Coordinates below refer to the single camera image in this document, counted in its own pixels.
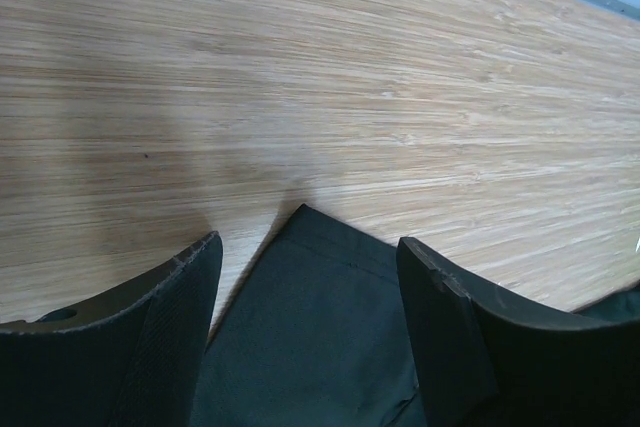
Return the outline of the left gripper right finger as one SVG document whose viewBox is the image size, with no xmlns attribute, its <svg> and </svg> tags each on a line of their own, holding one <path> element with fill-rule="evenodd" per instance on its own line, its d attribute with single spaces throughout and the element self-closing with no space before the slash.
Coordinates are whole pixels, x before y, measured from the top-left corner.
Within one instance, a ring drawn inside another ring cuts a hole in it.
<svg viewBox="0 0 640 427">
<path fill-rule="evenodd" d="M 637 287 L 564 312 L 414 238 L 396 265 L 429 425 L 638 424 Z"/>
</svg>

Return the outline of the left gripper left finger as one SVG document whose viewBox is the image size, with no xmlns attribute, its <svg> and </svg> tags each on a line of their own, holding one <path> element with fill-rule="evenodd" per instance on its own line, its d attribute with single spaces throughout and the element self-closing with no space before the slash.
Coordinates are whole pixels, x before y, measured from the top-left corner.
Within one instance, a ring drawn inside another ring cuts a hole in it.
<svg viewBox="0 0 640 427">
<path fill-rule="evenodd" d="M 101 294 L 2 324 L 2 425 L 188 425 L 222 257 L 210 232 Z"/>
</svg>

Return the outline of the black t shirt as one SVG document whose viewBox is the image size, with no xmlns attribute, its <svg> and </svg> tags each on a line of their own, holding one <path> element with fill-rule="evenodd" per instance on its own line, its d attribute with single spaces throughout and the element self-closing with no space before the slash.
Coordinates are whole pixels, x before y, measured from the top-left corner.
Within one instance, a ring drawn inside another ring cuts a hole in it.
<svg viewBox="0 0 640 427">
<path fill-rule="evenodd" d="M 260 254 L 206 351 L 191 424 L 431 426 L 398 244 L 299 207 Z"/>
</svg>

